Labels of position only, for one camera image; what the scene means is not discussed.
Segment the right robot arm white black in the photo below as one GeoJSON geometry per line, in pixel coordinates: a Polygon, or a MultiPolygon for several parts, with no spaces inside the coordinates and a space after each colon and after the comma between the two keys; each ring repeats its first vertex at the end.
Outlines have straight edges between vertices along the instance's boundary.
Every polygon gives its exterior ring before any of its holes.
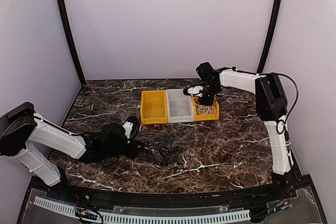
{"type": "Polygon", "coordinates": [[[255,95],[256,113],[269,135],[272,172],[281,176],[289,174],[293,167],[288,132],[288,116],[292,109],[287,109],[288,100],[280,77],[293,79],[285,74],[251,73],[235,67],[214,69],[209,62],[200,64],[196,72],[204,83],[188,88],[188,92],[198,96],[201,105],[213,103],[221,88],[240,89],[255,95]]]}

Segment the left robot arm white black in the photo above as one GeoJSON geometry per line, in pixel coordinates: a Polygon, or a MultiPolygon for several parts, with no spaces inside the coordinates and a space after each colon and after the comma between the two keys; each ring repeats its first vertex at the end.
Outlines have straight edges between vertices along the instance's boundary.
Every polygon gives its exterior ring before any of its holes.
{"type": "Polygon", "coordinates": [[[39,143],[82,163],[105,163],[109,158],[134,159],[143,150],[135,138],[140,122],[130,116],[122,124],[109,123],[99,132],[74,133],[46,120],[25,102],[1,116],[1,155],[13,157],[39,177],[63,201],[74,197],[65,172],[51,163],[35,146],[39,143]]]}

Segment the yellow bin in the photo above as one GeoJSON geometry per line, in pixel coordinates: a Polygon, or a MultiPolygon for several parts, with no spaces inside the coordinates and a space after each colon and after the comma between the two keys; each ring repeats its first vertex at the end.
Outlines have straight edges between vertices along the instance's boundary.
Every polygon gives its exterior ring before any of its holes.
{"type": "Polygon", "coordinates": [[[142,125],[168,124],[166,91],[142,91],[140,114],[142,125]]]}
{"type": "Polygon", "coordinates": [[[219,120],[219,103],[214,101],[212,106],[204,106],[200,105],[198,98],[198,96],[191,97],[194,110],[194,121],[219,120]]]}

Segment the white translucent bin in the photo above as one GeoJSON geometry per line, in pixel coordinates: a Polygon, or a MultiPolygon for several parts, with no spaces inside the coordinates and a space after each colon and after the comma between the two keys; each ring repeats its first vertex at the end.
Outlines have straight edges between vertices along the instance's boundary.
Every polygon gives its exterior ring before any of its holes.
{"type": "Polygon", "coordinates": [[[185,95],[183,89],[167,89],[165,91],[168,123],[194,122],[194,107],[191,96],[185,95]]]}

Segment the yellow bin front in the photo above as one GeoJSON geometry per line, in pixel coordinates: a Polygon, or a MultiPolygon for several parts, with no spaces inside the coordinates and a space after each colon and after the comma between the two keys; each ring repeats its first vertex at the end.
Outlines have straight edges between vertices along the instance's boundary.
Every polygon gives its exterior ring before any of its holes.
{"type": "Polygon", "coordinates": [[[212,106],[204,106],[200,105],[198,98],[198,96],[191,97],[194,110],[194,121],[219,120],[219,103],[214,101],[212,106]]]}

